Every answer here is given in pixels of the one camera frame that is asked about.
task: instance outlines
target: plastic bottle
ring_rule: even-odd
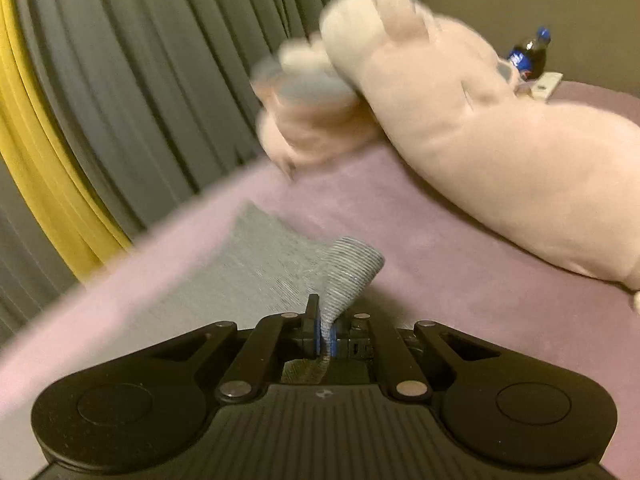
[[[551,33],[540,27],[534,38],[527,38],[516,44],[509,54],[509,61],[520,72],[525,81],[539,78],[545,69],[546,48],[551,42]]]

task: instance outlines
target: gray curtain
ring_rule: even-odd
[[[260,153],[251,66],[328,0],[16,0],[70,149],[130,237]]]
[[[0,158],[0,346],[76,282]]]

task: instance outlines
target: pink blanket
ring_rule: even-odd
[[[640,123],[640,101],[628,96],[563,84],[556,97],[602,104]],[[353,235],[379,248],[386,265],[368,294],[398,323],[436,319],[598,381],[619,416],[604,465],[623,480],[640,478],[640,318],[629,295],[485,231],[419,184],[386,144],[293,183],[258,162],[177,212],[18,334],[0,353],[0,478],[28,478],[45,463],[28,427],[39,391],[90,364],[130,316],[203,262],[247,201],[310,237]],[[9,423],[17,433],[4,430]]]

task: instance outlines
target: beige headboard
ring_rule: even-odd
[[[423,1],[475,28],[502,56],[545,25],[547,70],[640,96],[640,0]]]

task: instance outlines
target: stuffed animal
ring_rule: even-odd
[[[252,86],[264,105],[260,143],[289,176],[383,135],[367,102],[335,72],[319,35],[284,43],[277,58],[254,68]]]
[[[518,99],[436,23],[413,0],[334,0],[321,35],[398,152],[444,196],[556,266],[637,291],[640,128]]]

